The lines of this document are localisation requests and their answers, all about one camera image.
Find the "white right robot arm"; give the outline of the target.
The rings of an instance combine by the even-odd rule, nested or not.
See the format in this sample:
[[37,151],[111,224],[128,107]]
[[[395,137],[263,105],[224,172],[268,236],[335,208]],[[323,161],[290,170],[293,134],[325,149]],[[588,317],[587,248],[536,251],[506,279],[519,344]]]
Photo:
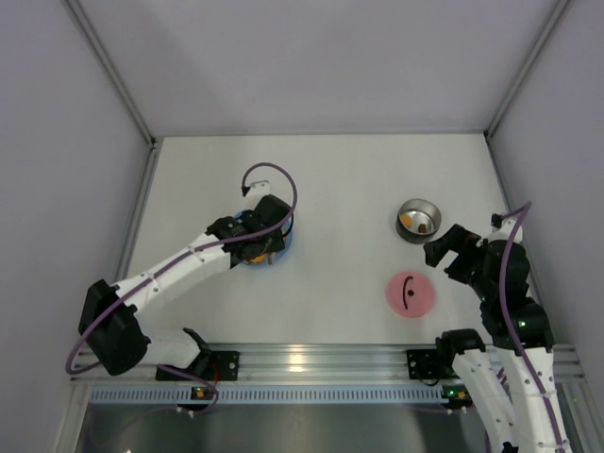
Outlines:
[[520,226],[502,221],[488,238],[460,225],[426,243],[425,261],[437,266],[449,252],[447,276],[470,287],[501,367],[471,328],[436,339],[445,370],[469,392],[493,452],[569,452],[553,373],[553,334],[545,309],[529,296],[527,252],[515,240]]

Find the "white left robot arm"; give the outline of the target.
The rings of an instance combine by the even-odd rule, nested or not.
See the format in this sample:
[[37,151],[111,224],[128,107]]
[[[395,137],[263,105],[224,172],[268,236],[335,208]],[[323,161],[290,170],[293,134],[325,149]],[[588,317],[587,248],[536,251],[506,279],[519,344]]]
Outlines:
[[217,219],[172,257],[113,284],[101,279],[87,291],[78,331],[111,376],[138,365],[157,368],[158,380],[201,378],[211,351],[191,327],[161,332],[153,313],[200,282],[284,250],[284,224],[293,213],[280,198],[266,194],[251,210]]

